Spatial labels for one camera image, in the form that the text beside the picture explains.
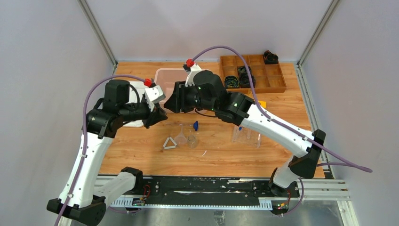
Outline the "yellow test tube rack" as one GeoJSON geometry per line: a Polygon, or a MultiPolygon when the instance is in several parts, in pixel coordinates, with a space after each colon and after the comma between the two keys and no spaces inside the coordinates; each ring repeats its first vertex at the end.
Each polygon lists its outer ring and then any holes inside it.
{"type": "Polygon", "coordinates": [[[258,101],[257,102],[262,108],[266,109],[267,103],[265,101],[258,101]]]}

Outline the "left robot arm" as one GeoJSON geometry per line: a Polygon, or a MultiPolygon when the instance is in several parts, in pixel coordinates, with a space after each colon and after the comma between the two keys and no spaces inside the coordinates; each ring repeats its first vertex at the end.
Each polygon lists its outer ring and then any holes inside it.
{"type": "Polygon", "coordinates": [[[144,184],[141,170],[125,167],[111,181],[95,187],[96,178],[105,154],[118,129],[132,121],[142,121],[146,128],[167,119],[160,101],[165,98],[162,88],[153,81],[141,80],[144,93],[131,103],[129,96],[137,89],[126,80],[103,80],[104,96],[92,110],[84,108],[82,137],[79,152],[70,177],[60,195],[48,201],[47,210],[96,226],[103,219],[109,205],[125,192],[150,193],[144,184]]]}

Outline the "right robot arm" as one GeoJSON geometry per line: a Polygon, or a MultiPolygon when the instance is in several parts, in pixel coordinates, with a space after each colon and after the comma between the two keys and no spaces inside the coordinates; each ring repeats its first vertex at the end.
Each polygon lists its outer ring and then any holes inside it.
{"type": "Polygon", "coordinates": [[[288,149],[292,156],[276,168],[269,181],[269,191],[282,196],[299,178],[315,176],[321,145],[326,134],[322,131],[302,130],[267,113],[257,102],[239,92],[229,92],[220,77],[209,70],[196,74],[190,85],[177,81],[164,107],[174,113],[207,110],[226,123],[244,127],[265,135],[288,149]]]}

